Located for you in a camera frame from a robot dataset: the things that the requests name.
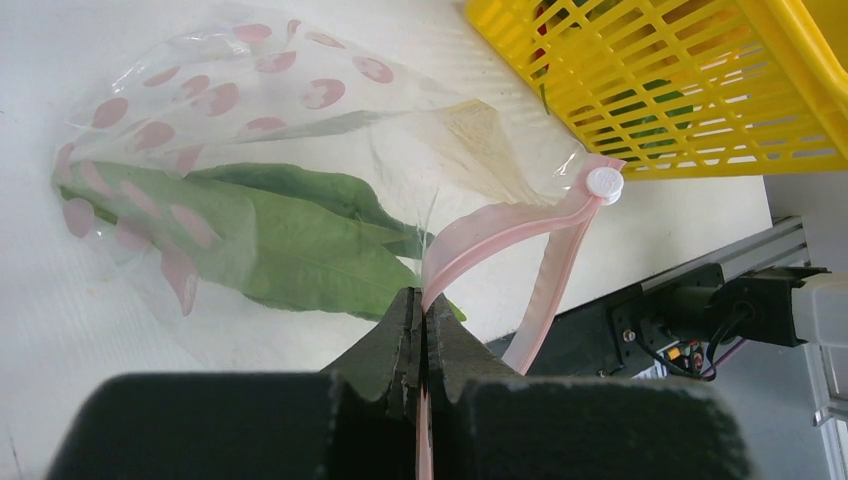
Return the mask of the green leaf vegetable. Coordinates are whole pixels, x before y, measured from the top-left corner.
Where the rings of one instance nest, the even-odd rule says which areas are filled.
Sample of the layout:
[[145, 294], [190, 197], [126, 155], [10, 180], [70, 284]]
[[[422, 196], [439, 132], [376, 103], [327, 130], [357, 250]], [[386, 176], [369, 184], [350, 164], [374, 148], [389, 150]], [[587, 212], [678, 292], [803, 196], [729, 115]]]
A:
[[112, 225], [126, 248], [153, 245], [184, 313], [198, 283], [260, 305], [376, 321], [418, 282], [410, 262], [433, 235], [382, 207], [364, 180], [291, 164], [236, 163], [172, 176], [83, 160], [55, 184]]

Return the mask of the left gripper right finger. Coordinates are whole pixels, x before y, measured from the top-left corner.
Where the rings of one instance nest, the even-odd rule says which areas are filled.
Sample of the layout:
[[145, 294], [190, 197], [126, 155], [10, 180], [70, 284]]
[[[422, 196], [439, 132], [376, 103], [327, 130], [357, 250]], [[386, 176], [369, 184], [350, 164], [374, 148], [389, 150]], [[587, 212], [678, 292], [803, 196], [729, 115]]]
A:
[[690, 380], [521, 376], [424, 304], [427, 479], [752, 479], [733, 414]]

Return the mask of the clear pink-dotted zip bag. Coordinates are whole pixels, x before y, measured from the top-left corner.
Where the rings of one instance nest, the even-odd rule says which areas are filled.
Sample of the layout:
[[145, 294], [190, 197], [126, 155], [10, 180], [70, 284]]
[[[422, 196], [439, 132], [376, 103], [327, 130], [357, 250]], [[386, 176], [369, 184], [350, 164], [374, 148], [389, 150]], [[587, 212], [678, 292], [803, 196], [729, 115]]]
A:
[[413, 327], [417, 376], [411, 407], [414, 463], [423, 475], [423, 397], [428, 373], [424, 304], [444, 297], [461, 324], [450, 285], [491, 257], [535, 237], [546, 245], [514, 340], [498, 357], [527, 371], [545, 339], [585, 233], [623, 190], [623, 162], [588, 153], [570, 136], [514, 123], [484, 101], [300, 19], [235, 5], [208, 27], [151, 49], [69, 118], [52, 185], [70, 232], [102, 239], [153, 288], [172, 314], [246, 326], [250, 307], [280, 323], [381, 321], [344, 313], [269, 308], [200, 281], [184, 313], [153, 246], [126, 248], [112, 225], [64, 199], [58, 165], [126, 164], [184, 177], [236, 163], [291, 164], [366, 181], [394, 218], [433, 235], [410, 262], [421, 293]]

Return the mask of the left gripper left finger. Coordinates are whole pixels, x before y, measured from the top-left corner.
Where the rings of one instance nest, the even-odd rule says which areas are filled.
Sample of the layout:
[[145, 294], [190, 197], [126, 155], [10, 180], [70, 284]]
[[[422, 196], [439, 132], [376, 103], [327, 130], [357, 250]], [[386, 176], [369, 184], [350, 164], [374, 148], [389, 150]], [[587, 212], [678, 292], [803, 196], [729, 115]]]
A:
[[407, 479], [413, 327], [404, 288], [381, 321], [312, 372], [124, 374], [84, 402], [52, 479]]

